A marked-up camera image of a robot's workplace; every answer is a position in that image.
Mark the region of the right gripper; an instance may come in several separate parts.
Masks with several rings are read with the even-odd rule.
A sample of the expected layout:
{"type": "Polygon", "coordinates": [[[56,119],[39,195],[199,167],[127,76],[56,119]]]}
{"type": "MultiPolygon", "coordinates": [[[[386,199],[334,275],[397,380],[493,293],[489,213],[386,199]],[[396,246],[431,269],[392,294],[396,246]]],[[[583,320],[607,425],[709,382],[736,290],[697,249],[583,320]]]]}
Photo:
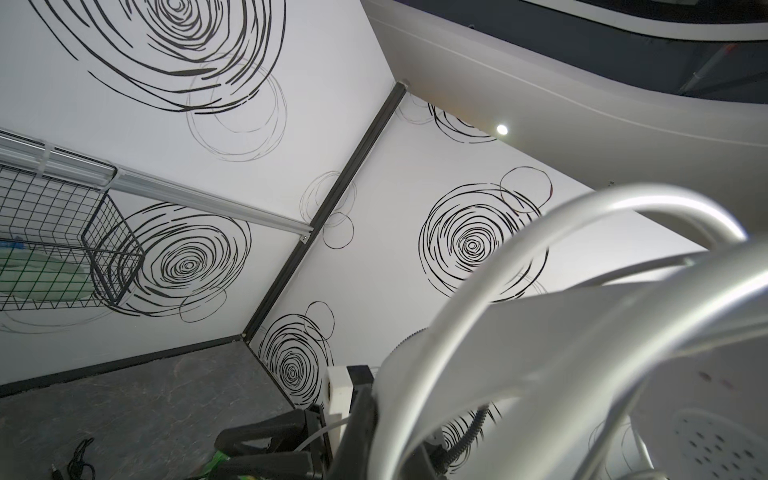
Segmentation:
{"type": "Polygon", "coordinates": [[[322,479],[327,473],[326,435],[304,446],[325,426],[322,409],[294,409],[270,419],[226,429],[214,447],[226,458],[208,479],[322,479]]]}

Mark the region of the white headphones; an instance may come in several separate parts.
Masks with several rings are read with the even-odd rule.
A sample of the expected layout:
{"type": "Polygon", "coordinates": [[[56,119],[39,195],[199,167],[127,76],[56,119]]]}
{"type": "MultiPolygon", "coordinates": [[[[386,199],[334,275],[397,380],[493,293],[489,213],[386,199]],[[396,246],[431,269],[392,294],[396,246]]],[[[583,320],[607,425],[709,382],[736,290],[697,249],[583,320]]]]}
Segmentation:
{"type": "Polygon", "coordinates": [[[508,241],[426,331],[385,360],[374,384],[378,422],[367,475],[395,478],[406,455],[443,422],[509,398],[510,413],[466,471],[543,479],[611,396],[766,287],[766,239],[749,238],[726,210],[695,192],[636,184],[566,203],[508,241]],[[714,250],[662,281],[493,303],[541,249],[623,211],[687,220],[710,232],[714,250]]]}

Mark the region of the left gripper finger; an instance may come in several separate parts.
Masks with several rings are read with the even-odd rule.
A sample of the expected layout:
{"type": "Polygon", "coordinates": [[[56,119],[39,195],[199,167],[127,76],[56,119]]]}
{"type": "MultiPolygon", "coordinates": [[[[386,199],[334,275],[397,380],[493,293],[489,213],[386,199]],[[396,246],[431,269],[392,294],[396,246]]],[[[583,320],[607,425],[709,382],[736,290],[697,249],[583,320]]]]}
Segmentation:
{"type": "MultiPolygon", "coordinates": [[[[340,446],[326,473],[327,479],[370,479],[368,462],[378,422],[377,407],[371,391],[371,386],[364,386],[358,392],[340,446]]],[[[435,471],[423,446],[407,458],[398,476],[398,479],[434,478],[435,471]]]]}

